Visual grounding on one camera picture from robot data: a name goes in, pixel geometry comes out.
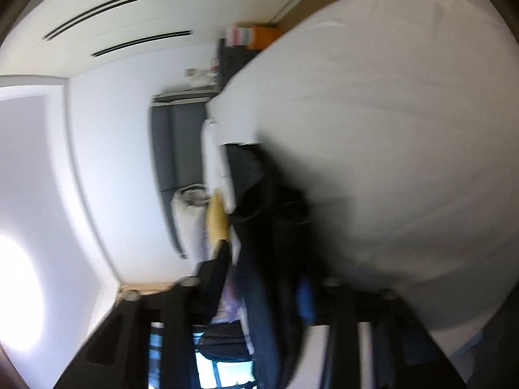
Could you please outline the dark navy pants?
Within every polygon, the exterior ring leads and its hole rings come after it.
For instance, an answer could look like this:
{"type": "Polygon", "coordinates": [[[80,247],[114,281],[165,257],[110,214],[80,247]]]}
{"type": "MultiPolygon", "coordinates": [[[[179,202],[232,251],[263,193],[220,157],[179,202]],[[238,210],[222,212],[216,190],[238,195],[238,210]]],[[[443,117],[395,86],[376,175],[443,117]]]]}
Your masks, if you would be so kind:
{"type": "Polygon", "coordinates": [[[310,209],[260,145],[231,143],[224,151],[236,203],[230,222],[241,245],[236,285],[246,305],[253,374],[261,388],[285,388],[304,342],[296,295],[322,267],[310,209]]]}

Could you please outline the white pillow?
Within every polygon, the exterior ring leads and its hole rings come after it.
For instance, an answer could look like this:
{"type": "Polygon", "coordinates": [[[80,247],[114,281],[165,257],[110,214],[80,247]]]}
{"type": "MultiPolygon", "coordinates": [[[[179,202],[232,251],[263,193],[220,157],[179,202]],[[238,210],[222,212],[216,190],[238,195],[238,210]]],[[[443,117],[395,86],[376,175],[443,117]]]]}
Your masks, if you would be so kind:
{"type": "Polygon", "coordinates": [[[236,207],[231,169],[226,147],[221,144],[219,126],[215,120],[206,119],[200,132],[203,183],[212,196],[218,193],[223,201],[225,213],[232,213],[236,207]]]}

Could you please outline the white bed sheet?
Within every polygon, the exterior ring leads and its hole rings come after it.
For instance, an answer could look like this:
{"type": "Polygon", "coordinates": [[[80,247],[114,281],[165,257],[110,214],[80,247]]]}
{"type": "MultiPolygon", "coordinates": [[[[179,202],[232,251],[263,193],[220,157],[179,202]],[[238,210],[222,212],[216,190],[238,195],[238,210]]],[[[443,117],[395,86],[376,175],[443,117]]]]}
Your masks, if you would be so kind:
{"type": "Polygon", "coordinates": [[[304,280],[393,291],[464,388],[518,385],[518,0],[340,0],[210,105],[304,194],[304,280]]]}

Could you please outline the dark nightstand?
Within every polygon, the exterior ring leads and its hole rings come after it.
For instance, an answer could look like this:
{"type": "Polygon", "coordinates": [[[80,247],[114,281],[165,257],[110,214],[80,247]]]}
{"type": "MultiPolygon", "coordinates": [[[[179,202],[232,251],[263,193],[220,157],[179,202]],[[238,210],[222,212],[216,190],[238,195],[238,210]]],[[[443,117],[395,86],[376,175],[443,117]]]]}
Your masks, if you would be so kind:
{"type": "Polygon", "coordinates": [[[216,51],[220,88],[223,89],[231,78],[259,53],[260,50],[250,50],[246,46],[227,47],[225,39],[220,39],[216,51]]]}

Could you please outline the pink striped box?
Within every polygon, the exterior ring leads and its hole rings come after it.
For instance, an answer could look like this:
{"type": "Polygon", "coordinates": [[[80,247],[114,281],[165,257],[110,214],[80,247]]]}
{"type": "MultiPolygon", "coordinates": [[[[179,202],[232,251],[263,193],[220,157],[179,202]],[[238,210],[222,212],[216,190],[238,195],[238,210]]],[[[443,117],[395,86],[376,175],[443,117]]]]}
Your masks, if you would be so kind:
{"type": "Polygon", "coordinates": [[[229,26],[225,31],[226,47],[248,47],[252,40],[252,27],[229,26]]]}

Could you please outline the orange box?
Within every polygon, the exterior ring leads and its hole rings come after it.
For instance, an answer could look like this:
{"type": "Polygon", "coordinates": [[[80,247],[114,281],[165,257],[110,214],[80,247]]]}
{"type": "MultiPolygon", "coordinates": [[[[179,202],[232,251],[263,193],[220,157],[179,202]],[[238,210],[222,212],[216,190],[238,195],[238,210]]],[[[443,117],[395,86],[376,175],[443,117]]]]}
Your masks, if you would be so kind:
{"type": "Polygon", "coordinates": [[[252,25],[249,50],[261,51],[277,41],[283,32],[276,26],[252,25]]]}

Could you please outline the window with dark frame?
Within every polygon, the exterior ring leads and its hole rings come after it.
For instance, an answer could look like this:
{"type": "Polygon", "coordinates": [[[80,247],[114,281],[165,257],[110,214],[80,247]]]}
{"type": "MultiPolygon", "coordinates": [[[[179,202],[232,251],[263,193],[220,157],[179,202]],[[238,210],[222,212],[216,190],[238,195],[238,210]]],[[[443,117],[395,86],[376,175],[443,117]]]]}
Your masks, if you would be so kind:
{"type": "Polygon", "coordinates": [[[201,388],[257,388],[252,373],[252,360],[242,363],[214,362],[203,357],[195,349],[195,343],[201,336],[200,329],[194,328],[194,354],[196,370],[201,388]]]}

